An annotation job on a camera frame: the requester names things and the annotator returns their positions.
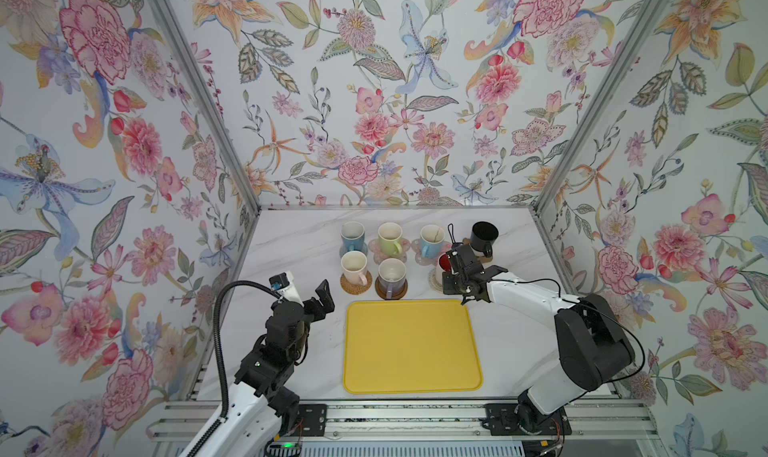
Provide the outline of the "cork paw print coaster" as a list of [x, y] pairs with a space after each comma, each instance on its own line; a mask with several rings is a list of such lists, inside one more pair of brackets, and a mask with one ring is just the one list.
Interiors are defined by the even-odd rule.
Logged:
[[470, 241], [469, 238], [464, 238], [462, 240], [462, 243], [465, 244], [465, 245], [468, 245], [470, 247], [470, 250], [473, 252], [474, 256], [478, 259], [479, 262], [481, 262], [483, 264], [489, 264], [489, 263], [491, 263], [493, 261], [493, 257], [492, 256], [488, 257], [488, 256], [485, 256], [482, 252], [476, 251], [471, 246], [471, 241]]

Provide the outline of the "red interior white mug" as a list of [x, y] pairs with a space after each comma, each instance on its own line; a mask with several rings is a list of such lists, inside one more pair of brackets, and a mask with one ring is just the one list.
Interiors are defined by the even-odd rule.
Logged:
[[452, 273], [452, 265], [451, 265], [449, 255], [447, 253], [444, 253], [439, 257], [438, 265], [443, 272], [447, 272], [449, 274]]

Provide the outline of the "woven rattan round coaster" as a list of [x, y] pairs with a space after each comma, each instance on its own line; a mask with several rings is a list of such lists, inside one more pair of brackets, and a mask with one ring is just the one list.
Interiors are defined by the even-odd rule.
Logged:
[[370, 271], [366, 271], [364, 274], [355, 274], [355, 277], [359, 277], [359, 283], [351, 282], [346, 274], [340, 277], [340, 286], [342, 290], [349, 295], [361, 295], [367, 292], [373, 283], [373, 277]]

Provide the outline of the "colourful woven round coaster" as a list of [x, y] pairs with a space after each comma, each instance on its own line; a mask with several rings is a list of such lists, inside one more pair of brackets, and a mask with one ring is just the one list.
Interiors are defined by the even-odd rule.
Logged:
[[442, 271], [437, 267], [433, 267], [428, 274], [428, 282], [430, 287], [438, 294], [443, 293], [442, 284]]

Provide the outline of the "pink handle mug front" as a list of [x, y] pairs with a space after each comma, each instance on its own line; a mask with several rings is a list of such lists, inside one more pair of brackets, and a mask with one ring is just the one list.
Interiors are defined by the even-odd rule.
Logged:
[[360, 251], [349, 251], [341, 257], [343, 275], [353, 286], [365, 287], [369, 284], [367, 264], [367, 256]]

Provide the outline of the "black mug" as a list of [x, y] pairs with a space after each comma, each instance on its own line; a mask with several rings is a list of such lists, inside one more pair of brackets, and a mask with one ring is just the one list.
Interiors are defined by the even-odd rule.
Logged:
[[471, 246], [485, 256], [493, 257], [493, 245], [498, 237], [498, 228], [490, 222], [476, 222], [471, 228]]

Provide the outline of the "blue handle mug front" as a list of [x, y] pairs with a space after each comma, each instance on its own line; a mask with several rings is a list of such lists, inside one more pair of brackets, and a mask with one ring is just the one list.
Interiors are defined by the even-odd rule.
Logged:
[[424, 259], [435, 259], [443, 252], [445, 231], [442, 227], [429, 224], [420, 231], [420, 253]]

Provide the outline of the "grey round coaster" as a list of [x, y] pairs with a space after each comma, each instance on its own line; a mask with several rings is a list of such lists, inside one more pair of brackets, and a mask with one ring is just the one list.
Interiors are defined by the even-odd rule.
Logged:
[[349, 252], [360, 252], [365, 255], [368, 254], [368, 246], [364, 241], [355, 241], [352, 243], [343, 243], [339, 249], [339, 256], [343, 257]]

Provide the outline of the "blue mug back row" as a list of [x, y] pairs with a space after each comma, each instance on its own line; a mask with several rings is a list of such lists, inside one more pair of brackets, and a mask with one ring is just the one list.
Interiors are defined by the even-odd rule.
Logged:
[[340, 236], [343, 243], [352, 243], [355, 241], [365, 242], [365, 227], [357, 221], [349, 221], [342, 225]]

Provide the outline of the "brown wooden round coaster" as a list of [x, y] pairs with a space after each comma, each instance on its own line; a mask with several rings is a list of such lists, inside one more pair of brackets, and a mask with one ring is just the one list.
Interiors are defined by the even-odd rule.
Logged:
[[377, 295], [381, 299], [387, 301], [400, 300], [407, 294], [408, 291], [408, 281], [406, 278], [392, 282], [378, 277], [374, 284]]

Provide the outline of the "purple mug back row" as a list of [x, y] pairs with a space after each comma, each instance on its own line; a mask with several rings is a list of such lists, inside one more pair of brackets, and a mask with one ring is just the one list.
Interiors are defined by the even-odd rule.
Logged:
[[379, 275], [387, 281], [398, 281], [407, 279], [407, 268], [404, 262], [398, 259], [386, 259], [379, 265]]

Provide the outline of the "green handle mug front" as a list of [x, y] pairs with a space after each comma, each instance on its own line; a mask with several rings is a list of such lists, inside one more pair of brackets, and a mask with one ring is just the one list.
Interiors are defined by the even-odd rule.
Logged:
[[403, 253], [403, 229], [394, 222], [381, 224], [377, 231], [381, 252], [388, 257], [398, 257]]

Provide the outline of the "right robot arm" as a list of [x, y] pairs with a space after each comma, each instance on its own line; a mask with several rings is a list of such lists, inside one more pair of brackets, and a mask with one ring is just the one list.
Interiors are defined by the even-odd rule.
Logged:
[[439, 259], [442, 291], [464, 304], [486, 302], [515, 310], [555, 333], [558, 364], [517, 399], [514, 415], [529, 426], [610, 383], [635, 360], [628, 331], [597, 294], [564, 297], [507, 269], [484, 266], [467, 244], [454, 244]]

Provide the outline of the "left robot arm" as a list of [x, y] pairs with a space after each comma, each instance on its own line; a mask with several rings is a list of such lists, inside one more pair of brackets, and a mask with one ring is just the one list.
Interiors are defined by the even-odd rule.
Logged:
[[[265, 333], [259, 336], [229, 382], [222, 346], [222, 307], [230, 291], [246, 287], [274, 299]], [[221, 401], [187, 447], [184, 456], [248, 456], [274, 438], [300, 425], [300, 397], [286, 383], [308, 354], [311, 325], [335, 311], [329, 282], [302, 299], [289, 272], [269, 278], [267, 285], [236, 280], [226, 284], [212, 305], [213, 354]]]

